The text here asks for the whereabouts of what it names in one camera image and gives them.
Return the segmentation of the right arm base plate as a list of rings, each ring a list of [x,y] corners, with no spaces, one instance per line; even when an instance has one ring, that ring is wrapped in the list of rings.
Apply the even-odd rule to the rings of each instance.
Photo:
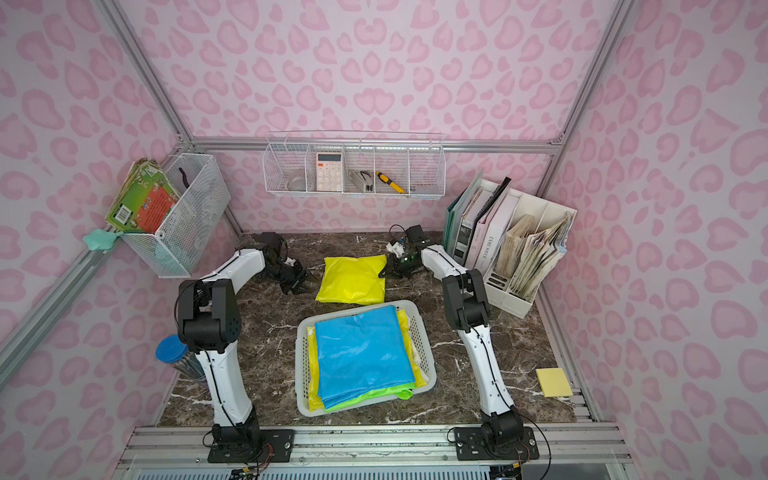
[[[524,463],[538,460],[540,452],[529,427],[494,431],[489,425],[453,427],[446,434],[459,461],[509,460]]]

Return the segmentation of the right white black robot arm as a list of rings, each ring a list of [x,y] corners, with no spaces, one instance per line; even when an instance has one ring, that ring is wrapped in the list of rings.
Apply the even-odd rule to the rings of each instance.
[[[458,263],[419,225],[404,228],[388,250],[380,277],[409,278],[426,269],[441,282],[445,318],[467,350],[477,383],[486,445],[496,452],[521,441],[523,419],[502,379],[493,349],[490,303],[482,274]]]

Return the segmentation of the green raincoat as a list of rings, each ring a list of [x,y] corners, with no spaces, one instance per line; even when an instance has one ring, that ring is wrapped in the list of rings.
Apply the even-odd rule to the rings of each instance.
[[[340,397],[335,397],[333,399],[322,398],[321,401],[326,411],[337,411],[351,408],[368,400],[379,400],[390,396],[394,396],[398,399],[408,400],[413,396],[413,389],[415,387],[416,384],[414,382],[410,382],[404,383],[402,385],[370,390],[360,395],[354,395],[350,398],[345,398],[344,400],[342,400]]]

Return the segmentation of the lime yellow raincoat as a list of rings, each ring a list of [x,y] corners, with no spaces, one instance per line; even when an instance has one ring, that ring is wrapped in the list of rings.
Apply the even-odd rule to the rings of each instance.
[[[315,300],[320,303],[375,305],[385,302],[386,281],[380,277],[385,255],[326,257],[325,270]]]

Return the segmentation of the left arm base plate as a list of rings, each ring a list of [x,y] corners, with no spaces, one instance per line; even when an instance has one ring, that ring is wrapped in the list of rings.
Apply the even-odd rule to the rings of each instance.
[[[209,447],[210,464],[262,464],[290,461],[295,432],[291,429],[237,431],[234,427],[215,425],[213,444]]]

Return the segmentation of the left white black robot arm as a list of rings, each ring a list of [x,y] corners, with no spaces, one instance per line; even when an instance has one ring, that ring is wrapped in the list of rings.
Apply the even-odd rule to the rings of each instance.
[[[242,321],[236,294],[259,275],[277,281],[285,294],[305,292],[309,278],[289,256],[286,240],[266,232],[211,273],[182,282],[174,306],[177,335],[201,364],[212,397],[211,453],[227,460],[235,454],[253,459],[264,444],[237,355]]]

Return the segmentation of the blue raincoat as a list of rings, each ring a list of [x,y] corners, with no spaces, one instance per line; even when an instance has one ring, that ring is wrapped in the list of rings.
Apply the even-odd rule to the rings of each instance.
[[[317,395],[325,410],[416,386],[396,307],[320,321],[314,331]]]

